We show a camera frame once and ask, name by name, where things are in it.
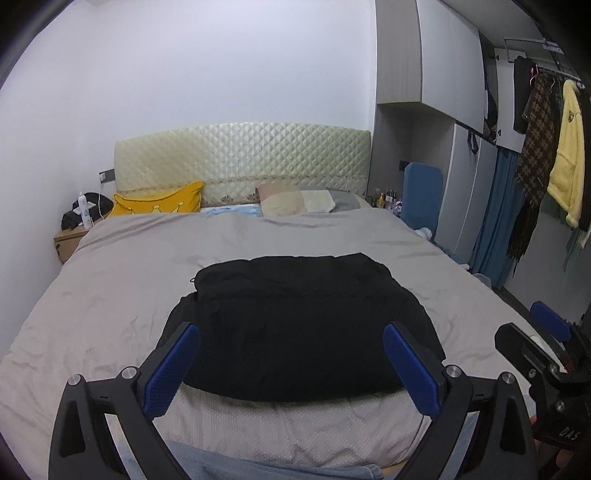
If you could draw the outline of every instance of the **blue curtain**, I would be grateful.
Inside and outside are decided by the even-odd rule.
[[[486,275],[495,288],[503,286],[511,270],[513,260],[505,253],[525,200],[523,189],[515,181],[518,160],[518,153],[499,147],[491,195],[470,260],[472,271]]]

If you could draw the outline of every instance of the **headboard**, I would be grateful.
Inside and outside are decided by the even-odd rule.
[[[205,125],[115,144],[117,190],[142,196],[203,180],[203,206],[256,201],[261,183],[287,181],[363,195],[368,131],[309,124]]]

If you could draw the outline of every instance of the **beige pillow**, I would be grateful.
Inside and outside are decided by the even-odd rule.
[[[335,208],[330,192],[300,190],[288,183],[265,183],[257,187],[263,217],[283,217],[298,213],[329,213]]]

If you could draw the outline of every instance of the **clothes hanger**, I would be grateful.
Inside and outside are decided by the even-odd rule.
[[[539,74],[539,70],[538,70],[538,66],[537,64],[535,64],[532,68],[530,68],[530,73],[531,73],[531,78],[530,78],[530,87],[534,86],[534,79],[537,77],[537,75]]]

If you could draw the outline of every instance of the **blue fabric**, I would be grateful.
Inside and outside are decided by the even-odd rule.
[[[443,173],[439,168],[409,163],[404,169],[400,219],[413,230],[427,227],[435,236],[442,192]]]
[[[470,267],[491,279],[492,286],[501,288],[509,275],[513,261],[506,255],[509,238],[525,194],[515,181],[519,154],[499,147],[491,194],[482,222]]]
[[[166,442],[166,445],[186,474],[194,480],[323,480],[329,478],[382,480],[384,478],[382,469],[377,465],[344,468],[276,465],[239,460],[177,442]],[[129,477],[132,480],[144,480],[145,476],[125,442],[119,444],[119,454]]]
[[[262,217],[261,205],[259,203],[247,203],[245,205],[225,205],[222,207],[205,207],[199,213],[219,215],[220,213],[239,212],[253,217]]]

